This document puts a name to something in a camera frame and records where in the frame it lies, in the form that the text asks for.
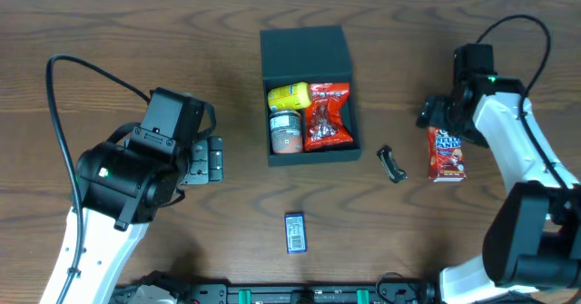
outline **small blue package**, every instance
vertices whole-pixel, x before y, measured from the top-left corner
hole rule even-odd
[[[289,254],[307,251],[304,221],[302,213],[287,213],[284,215],[284,226],[287,232],[287,253]]]

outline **red package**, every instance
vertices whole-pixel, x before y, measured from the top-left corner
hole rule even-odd
[[[464,154],[461,139],[448,135],[447,131],[428,127],[429,178],[434,181],[462,181]]]
[[[341,107],[349,96],[349,83],[313,83],[312,104],[305,109],[305,151],[353,142],[341,120]]]

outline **yellow bottle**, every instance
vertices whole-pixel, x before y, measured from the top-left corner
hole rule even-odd
[[[300,82],[272,89],[268,94],[268,102],[273,112],[304,109],[311,104],[309,84]]]

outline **open box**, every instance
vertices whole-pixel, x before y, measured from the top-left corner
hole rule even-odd
[[[361,156],[361,135],[356,105],[356,84],[347,42],[340,26],[261,31],[262,84],[269,166],[356,161]],[[267,94],[292,83],[350,84],[350,95],[341,108],[343,125],[353,142],[313,152],[272,152]],[[302,138],[306,136],[304,110],[300,112]]]

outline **wooden table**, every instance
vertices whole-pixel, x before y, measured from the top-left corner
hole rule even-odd
[[[505,198],[489,150],[465,144],[469,179],[428,180],[423,99],[448,93],[452,53],[505,15],[544,19],[553,53],[532,93],[537,120],[581,175],[581,0],[0,0],[0,301],[37,302],[71,203],[44,95],[49,55],[79,55],[142,90],[167,86],[216,107],[225,181],[190,188],[160,210],[123,270],[241,282],[375,281],[385,271],[434,276],[481,250]],[[269,168],[259,31],[343,25],[356,69],[364,152],[358,162]],[[511,23],[487,39],[501,74],[527,83],[543,38]],[[56,93],[73,157],[122,123],[134,94],[73,64]],[[409,179],[389,181],[375,151],[391,145]],[[288,255],[283,215],[303,211],[309,251]],[[562,302],[572,292],[540,295]]]

